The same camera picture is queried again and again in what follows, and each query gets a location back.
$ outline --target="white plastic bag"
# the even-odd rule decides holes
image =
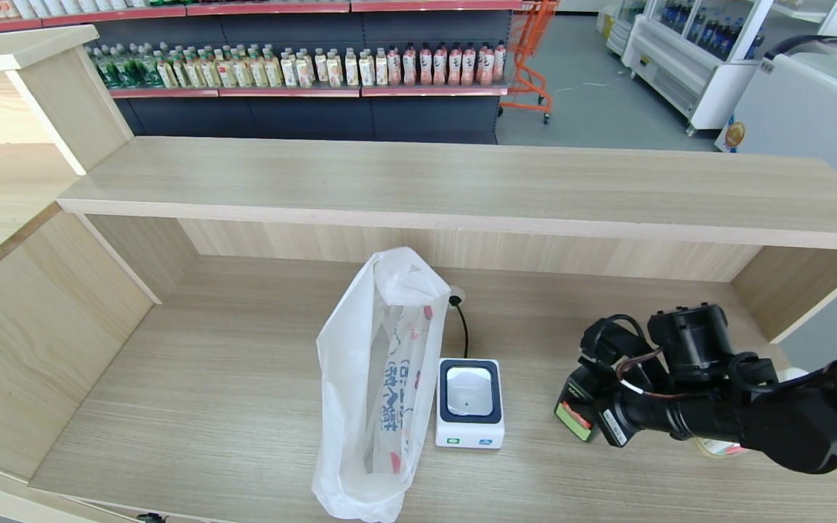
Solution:
[[[393,248],[368,259],[325,322],[312,492],[331,516],[399,516],[432,414],[449,297],[415,251]]]

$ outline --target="pink bottle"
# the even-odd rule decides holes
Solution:
[[[474,43],[467,44],[467,49],[464,50],[464,63],[461,69],[461,85],[474,85],[474,64],[476,63],[476,52],[474,51]]]
[[[409,42],[403,53],[403,84],[416,85],[416,50],[412,47],[412,42]]]
[[[403,61],[396,46],[389,46],[389,52],[386,53],[386,62],[389,64],[389,85],[398,86],[403,80]]]
[[[502,79],[506,68],[506,46],[502,40],[499,40],[499,45],[496,46],[493,54],[493,81],[498,82]]]
[[[451,56],[448,57],[448,86],[461,85],[461,62],[463,62],[461,46],[455,43],[451,47]]]
[[[432,83],[435,86],[444,86],[448,80],[448,48],[442,42],[438,49],[434,51],[432,58],[434,65],[434,73],[432,74]]]
[[[418,54],[418,79],[423,86],[432,85],[432,50],[428,49],[428,44],[421,45],[421,51]]]

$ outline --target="wooden shelf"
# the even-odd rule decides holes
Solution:
[[[59,202],[96,214],[837,248],[837,172],[783,156],[136,137]]]
[[[315,336],[358,269],[200,257],[131,335],[31,487],[199,519],[327,520],[310,490],[321,434]],[[471,354],[501,364],[506,443],[497,453],[439,449],[430,423],[398,521],[462,522],[467,510],[480,521],[525,521],[533,506],[539,520],[569,516],[570,507],[587,520],[668,521],[678,507],[698,520],[711,514],[837,519],[837,472],[793,474],[758,453],[714,460],[665,434],[639,434],[625,450],[586,445],[552,414],[575,367],[578,336],[612,312],[644,321],[661,307],[718,302],[735,346],[783,367],[780,350],[765,344],[729,285],[440,274],[471,297],[465,310]],[[449,317],[442,355],[456,357],[462,342],[461,324]],[[177,480],[157,481],[144,470],[164,470]],[[468,470],[477,473],[468,478]],[[648,477],[665,477],[666,487],[635,490],[625,499],[596,487],[645,484]],[[699,504],[700,491],[719,495]]]
[[[509,87],[505,83],[492,86],[372,86],[361,89],[362,96],[505,96]]]

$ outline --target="blue bottle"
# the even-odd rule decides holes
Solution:
[[[735,46],[735,40],[738,40],[738,34],[741,34],[741,26],[744,26],[744,24],[745,19],[740,17],[740,19],[735,20],[735,25],[730,27],[721,37],[721,42],[719,42],[719,57],[722,60],[728,59],[728,54],[732,52],[732,47]]]
[[[745,60],[754,60],[754,55],[758,53],[758,47],[764,43],[764,33],[758,33],[751,42],[751,47],[748,47],[748,52],[745,53]]]
[[[693,25],[690,26],[690,31],[687,33],[687,39],[690,42],[695,42],[698,38],[700,38],[700,33],[702,32],[705,23],[706,7],[700,7],[700,12],[698,12],[695,19],[693,19]]]
[[[708,49],[710,44],[712,43],[712,39],[715,37],[715,31],[718,29],[719,26],[719,13],[715,13],[712,15],[710,20],[706,21],[706,25],[703,26],[703,33],[700,37],[700,40],[697,41],[697,45],[702,47],[702,49]]]

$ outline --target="power cord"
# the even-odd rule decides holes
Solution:
[[[454,305],[454,308],[458,310],[458,314],[461,315],[461,324],[464,325],[464,359],[467,360],[467,355],[469,350],[471,350],[471,337],[467,332],[467,318],[464,317],[464,312],[461,310],[461,297],[459,296],[451,296],[448,299],[448,303]]]

